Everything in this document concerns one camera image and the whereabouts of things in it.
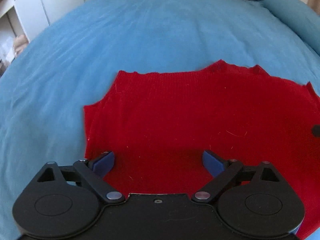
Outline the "red knit garment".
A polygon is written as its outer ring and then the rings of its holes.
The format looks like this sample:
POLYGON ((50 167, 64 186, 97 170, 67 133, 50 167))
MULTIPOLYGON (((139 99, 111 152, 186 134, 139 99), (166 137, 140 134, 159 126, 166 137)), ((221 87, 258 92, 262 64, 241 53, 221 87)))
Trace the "red knit garment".
POLYGON ((211 180, 202 153, 245 165, 271 162, 301 198, 306 238, 319 228, 319 96, 312 85, 259 66, 217 61, 199 71, 120 71, 107 94, 84 107, 89 160, 106 151, 104 180, 124 195, 193 194, 211 180))

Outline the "rolled blue duvet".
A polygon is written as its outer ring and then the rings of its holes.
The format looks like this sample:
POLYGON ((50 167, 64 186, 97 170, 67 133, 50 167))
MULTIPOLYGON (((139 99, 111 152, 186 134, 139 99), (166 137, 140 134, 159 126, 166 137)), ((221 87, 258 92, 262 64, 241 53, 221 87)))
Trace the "rolled blue duvet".
POLYGON ((305 46, 319 55, 319 15, 300 0, 262 0, 262 5, 294 36, 290 47, 305 46))

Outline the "blue bed sheet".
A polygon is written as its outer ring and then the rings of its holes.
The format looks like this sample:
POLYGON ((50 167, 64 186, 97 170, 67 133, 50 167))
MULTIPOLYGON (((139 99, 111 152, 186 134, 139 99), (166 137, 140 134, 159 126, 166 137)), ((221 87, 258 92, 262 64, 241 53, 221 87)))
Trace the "blue bed sheet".
POLYGON ((319 56, 254 0, 89 0, 45 29, 1 77, 1 239, 12 206, 48 161, 84 155, 83 107, 117 72, 260 65, 319 90, 319 56))

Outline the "white shelf unit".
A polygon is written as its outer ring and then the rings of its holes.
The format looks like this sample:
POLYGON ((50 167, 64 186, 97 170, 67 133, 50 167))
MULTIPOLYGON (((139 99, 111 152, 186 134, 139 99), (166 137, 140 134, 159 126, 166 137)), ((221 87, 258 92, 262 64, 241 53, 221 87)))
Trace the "white shelf unit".
POLYGON ((1 72, 15 58, 16 38, 29 43, 48 26, 42 0, 1 0, 1 72))

